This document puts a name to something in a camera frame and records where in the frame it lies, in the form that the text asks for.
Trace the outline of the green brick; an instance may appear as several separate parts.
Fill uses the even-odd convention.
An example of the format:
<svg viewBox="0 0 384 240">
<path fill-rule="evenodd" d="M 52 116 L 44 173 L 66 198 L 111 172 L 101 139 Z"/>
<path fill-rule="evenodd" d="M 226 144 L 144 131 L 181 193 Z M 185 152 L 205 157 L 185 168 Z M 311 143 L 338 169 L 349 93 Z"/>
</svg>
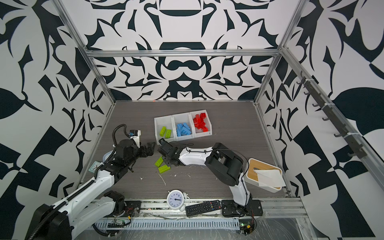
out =
<svg viewBox="0 0 384 240">
<path fill-rule="evenodd" d="M 162 127 L 161 130 L 160 130 L 159 135 L 160 135 L 161 137 L 164 137 L 164 136 L 165 136 L 165 133 L 166 133 L 166 130 L 167 130 L 167 128 L 166 128 L 165 126 Z"/>
<path fill-rule="evenodd" d="M 162 165 L 162 166 L 158 167 L 159 174 L 163 174 L 163 173 L 169 171 L 170 169 L 171 169 L 171 167 L 169 167 L 167 165 Z"/>
<path fill-rule="evenodd" d="M 155 162 L 155 166 L 159 168 L 163 164 L 164 160 L 163 157 L 159 157 L 157 161 Z"/>
<path fill-rule="evenodd" d="M 167 130 L 166 130 L 166 133 L 165 133 L 165 138 L 166 138 L 166 139 L 169 139 L 169 138 L 171 138 L 171 135 L 172 135 L 172 130 L 167 129 Z"/>
</svg>

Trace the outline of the blue brick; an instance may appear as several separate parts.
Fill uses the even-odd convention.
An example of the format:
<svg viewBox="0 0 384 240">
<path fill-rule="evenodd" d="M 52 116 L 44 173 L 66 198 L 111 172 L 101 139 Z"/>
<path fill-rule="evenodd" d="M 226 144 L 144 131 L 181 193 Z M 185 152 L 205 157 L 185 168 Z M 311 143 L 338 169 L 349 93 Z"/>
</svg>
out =
<svg viewBox="0 0 384 240">
<path fill-rule="evenodd" d="M 177 124 L 176 130 L 178 137 L 189 136 L 192 134 L 191 128 L 187 123 Z"/>
</svg>

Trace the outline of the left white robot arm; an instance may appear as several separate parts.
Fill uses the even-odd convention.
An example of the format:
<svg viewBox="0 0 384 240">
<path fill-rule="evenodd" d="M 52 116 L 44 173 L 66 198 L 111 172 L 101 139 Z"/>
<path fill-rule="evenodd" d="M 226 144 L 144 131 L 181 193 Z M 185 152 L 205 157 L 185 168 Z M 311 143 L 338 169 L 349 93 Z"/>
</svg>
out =
<svg viewBox="0 0 384 240">
<path fill-rule="evenodd" d="M 123 195 L 111 191 L 139 158 L 150 157 L 155 151 L 155 142 L 143 146 L 141 131 L 127 131 L 121 124 L 112 132 L 114 149 L 100 163 L 94 176 L 84 185 L 62 200 L 48 206 L 41 205 L 32 217 L 27 231 L 27 240 L 73 240 L 101 218 L 125 210 Z"/>
</svg>

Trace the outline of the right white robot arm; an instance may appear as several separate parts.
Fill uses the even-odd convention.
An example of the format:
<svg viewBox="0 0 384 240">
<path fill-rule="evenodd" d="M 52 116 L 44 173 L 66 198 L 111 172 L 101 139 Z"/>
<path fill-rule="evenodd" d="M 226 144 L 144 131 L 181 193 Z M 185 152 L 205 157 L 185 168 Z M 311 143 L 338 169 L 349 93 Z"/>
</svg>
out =
<svg viewBox="0 0 384 240">
<path fill-rule="evenodd" d="M 240 153 L 221 143 L 206 149 L 173 146 L 165 139 L 160 139 L 159 144 L 158 152 L 167 165 L 206 166 L 219 181 L 230 187 L 235 206 L 247 210 L 252 195 L 244 181 L 244 161 Z"/>
</svg>

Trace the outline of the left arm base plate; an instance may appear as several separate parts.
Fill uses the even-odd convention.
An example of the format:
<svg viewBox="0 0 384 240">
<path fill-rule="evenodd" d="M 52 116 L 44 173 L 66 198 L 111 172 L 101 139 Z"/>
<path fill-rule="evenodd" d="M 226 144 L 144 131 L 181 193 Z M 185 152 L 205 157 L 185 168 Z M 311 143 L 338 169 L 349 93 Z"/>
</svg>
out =
<svg viewBox="0 0 384 240">
<path fill-rule="evenodd" d="M 141 211 L 141 201 L 125 201 L 124 212 L 121 217 L 135 217 L 140 214 Z"/>
</svg>

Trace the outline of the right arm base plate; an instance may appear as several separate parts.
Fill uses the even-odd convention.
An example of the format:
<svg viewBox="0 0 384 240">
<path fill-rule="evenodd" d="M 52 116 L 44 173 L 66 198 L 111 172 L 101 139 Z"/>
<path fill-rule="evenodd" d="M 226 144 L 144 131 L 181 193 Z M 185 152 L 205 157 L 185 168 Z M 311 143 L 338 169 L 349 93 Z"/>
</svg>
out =
<svg viewBox="0 0 384 240">
<path fill-rule="evenodd" d="M 264 211 L 259 200 L 250 200 L 244 207 L 236 204 L 233 200 L 222 200 L 222 215 L 226 218 L 263 215 Z"/>
</svg>

